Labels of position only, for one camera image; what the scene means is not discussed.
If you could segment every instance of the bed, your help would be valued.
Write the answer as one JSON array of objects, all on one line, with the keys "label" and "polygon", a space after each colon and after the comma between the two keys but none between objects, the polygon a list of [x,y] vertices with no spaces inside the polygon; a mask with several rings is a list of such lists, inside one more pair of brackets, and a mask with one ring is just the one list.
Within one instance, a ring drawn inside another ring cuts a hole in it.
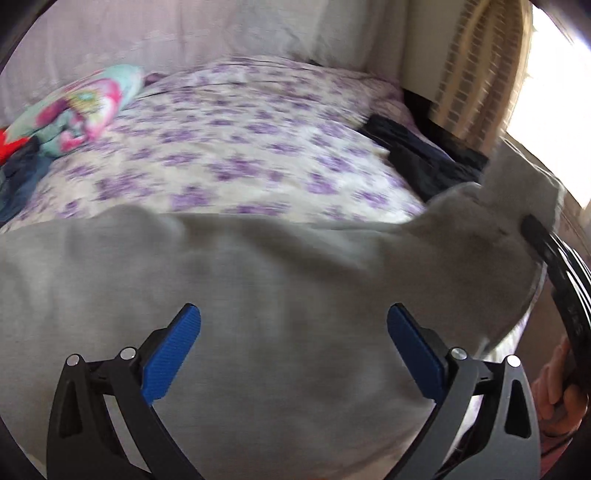
[{"label": "bed", "polygon": [[174,74],[147,87],[99,141],[56,160],[2,231],[123,203],[404,222],[423,205],[388,152],[356,132],[370,113],[419,134],[400,87],[365,73],[234,57]]}]

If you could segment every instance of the pink and teal fabric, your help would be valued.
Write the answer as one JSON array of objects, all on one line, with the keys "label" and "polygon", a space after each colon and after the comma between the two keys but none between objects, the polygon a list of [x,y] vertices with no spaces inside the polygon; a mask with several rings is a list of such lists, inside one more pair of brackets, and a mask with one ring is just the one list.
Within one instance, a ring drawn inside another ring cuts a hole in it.
[{"label": "pink and teal fabric", "polygon": [[29,107],[7,130],[8,139],[36,135],[41,151],[61,157],[97,140],[144,84],[139,67],[116,65],[62,87]]}]

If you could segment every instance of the window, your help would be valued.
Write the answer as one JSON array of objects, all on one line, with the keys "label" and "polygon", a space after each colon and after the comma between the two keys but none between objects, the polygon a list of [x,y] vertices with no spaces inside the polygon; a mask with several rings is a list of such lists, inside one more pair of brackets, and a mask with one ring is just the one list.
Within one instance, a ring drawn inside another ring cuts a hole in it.
[{"label": "window", "polygon": [[527,76],[507,132],[585,207],[591,200],[591,51],[534,7]]}]

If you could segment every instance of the gray blanket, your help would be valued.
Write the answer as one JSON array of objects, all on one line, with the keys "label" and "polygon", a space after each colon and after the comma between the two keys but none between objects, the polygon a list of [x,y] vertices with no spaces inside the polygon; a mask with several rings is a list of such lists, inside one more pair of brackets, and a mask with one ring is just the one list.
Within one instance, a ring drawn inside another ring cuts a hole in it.
[{"label": "gray blanket", "polygon": [[555,220],[560,188],[499,158],[483,186],[404,225],[298,225],[116,207],[0,237],[0,412],[44,458],[65,358],[112,358],[185,302],[202,333],[155,407],[209,479],[336,478],[399,456],[428,416],[385,328],[404,302],[448,345],[489,352],[540,266],[519,221]]}]

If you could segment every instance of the hand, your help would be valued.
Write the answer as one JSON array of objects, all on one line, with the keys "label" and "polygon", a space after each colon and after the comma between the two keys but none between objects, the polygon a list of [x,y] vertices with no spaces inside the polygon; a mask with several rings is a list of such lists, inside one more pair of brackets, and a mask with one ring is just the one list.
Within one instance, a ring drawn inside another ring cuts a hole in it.
[{"label": "hand", "polygon": [[544,365],[540,376],[531,384],[538,420],[550,420],[554,415],[554,405],[562,398],[566,415],[556,422],[545,426],[543,433],[560,436],[578,428],[587,411],[587,395],[578,385],[569,385],[563,392],[564,362],[569,354],[569,339],[564,336],[554,349],[552,358]]}]

